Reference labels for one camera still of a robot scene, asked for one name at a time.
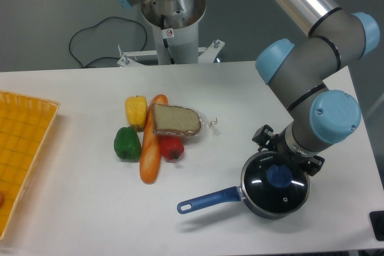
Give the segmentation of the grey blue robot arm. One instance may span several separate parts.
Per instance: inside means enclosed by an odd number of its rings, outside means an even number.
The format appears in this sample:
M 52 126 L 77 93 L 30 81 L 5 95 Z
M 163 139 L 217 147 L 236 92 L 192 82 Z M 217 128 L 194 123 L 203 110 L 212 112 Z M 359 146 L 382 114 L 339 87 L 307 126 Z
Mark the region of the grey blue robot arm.
M 253 137 L 256 159 L 284 159 L 310 176 L 323 165 L 319 153 L 351 135 L 361 121 L 356 100 L 331 91 L 324 79 L 361 59 L 379 43 L 377 22 L 368 14 L 347 14 L 334 0 L 275 0 L 307 34 L 296 47 L 287 39 L 268 46 L 256 59 L 256 69 L 293 121 L 281 133 L 261 127 Z M 154 29 L 159 64 L 201 62 L 197 23 L 205 0 L 119 0 L 141 6 Z

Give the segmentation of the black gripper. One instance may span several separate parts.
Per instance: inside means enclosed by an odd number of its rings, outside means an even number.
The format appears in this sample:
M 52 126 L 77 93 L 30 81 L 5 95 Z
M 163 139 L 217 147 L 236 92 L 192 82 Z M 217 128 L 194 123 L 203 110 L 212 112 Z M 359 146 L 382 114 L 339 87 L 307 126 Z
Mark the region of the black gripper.
M 276 134 L 269 125 L 264 125 L 254 133 L 252 141 L 258 145 L 258 152 L 278 152 L 284 159 L 300 166 L 309 176 L 316 175 L 325 162 L 321 156 L 310 157 L 307 151 L 297 144 L 291 131 Z

